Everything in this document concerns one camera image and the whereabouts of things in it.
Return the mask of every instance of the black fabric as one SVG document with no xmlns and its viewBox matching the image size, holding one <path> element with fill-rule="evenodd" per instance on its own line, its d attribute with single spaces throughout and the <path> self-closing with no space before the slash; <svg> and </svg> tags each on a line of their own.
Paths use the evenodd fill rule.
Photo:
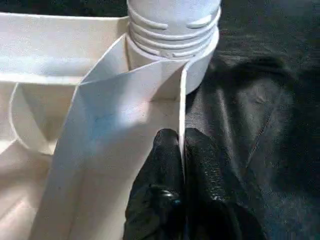
<svg viewBox="0 0 320 240">
<path fill-rule="evenodd" d="M 185 151 L 189 239 L 265 239 L 257 219 L 245 208 L 248 196 L 224 148 L 187 128 Z"/>
<path fill-rule="evenodd" d="M 226 152 L 220 169 L 232 176 L 221 189 L 233 190 L 268 239 L 319 237 L 319 68 L 295 76 L 272 57 L 215 60 L 187 98 L 187 125 Z"/>
<path fill-rule="evenodd" d="M 160 130 L 125 211 L 124 240 L 178 240 L 185 226 L 184 177 L 177 133 Z"/>
</svg>

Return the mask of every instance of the gloved hand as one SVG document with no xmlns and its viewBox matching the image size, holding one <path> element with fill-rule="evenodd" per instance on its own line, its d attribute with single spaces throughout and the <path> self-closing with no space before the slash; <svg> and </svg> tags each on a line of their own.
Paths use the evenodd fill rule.
<svg viewBox="0 0 320 240">
<path fill-rule="evenodd" d="M 189 239 L 265 239 L 256 218 L 243 207 L 248 196 L 226 151 L 195 128 L 185 132 L 185 172 Z"/>
<path fill-rule="evenodd" d="M 132 186 L 123 239 L 264 239 L 256 219 L 237 204 L 245 202 L 245 196 L 225 151 L 188 128 L 185 152 L 186 196 L 177 134 L 170 129 L 158 132 Z M 233 181 L 235 189 L 227 189 L 226 181 Z"/>
<path fill-rule="evenodd" d="M 160 130 L 125 211 L 124 240 L 178 240 L 185 226 L 184 177 L 177 133 Z"/>
</svg>

